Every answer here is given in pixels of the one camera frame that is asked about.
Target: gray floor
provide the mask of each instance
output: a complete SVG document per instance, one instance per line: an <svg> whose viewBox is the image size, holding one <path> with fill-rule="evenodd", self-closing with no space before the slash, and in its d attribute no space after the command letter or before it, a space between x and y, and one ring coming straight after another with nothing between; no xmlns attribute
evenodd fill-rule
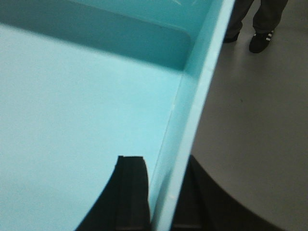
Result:
<svg viewBox="0 0 308 231"><path fill-rule="evenodd" d="M308 1L289 1L269 47L248 51L256 0L224 44L192 154L236 200L308 230Z"/></svg>

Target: light blue plastic tub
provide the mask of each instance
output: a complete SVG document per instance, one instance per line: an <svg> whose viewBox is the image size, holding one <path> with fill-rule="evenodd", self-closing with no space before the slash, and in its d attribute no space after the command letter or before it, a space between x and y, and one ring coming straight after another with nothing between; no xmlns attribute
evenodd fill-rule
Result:
<svg viewBox="0 0 308 231"><path fill-rule="evenodd" d="M232 5L1 0L0 230L73 230L142 155L167 231Z"/></svg>

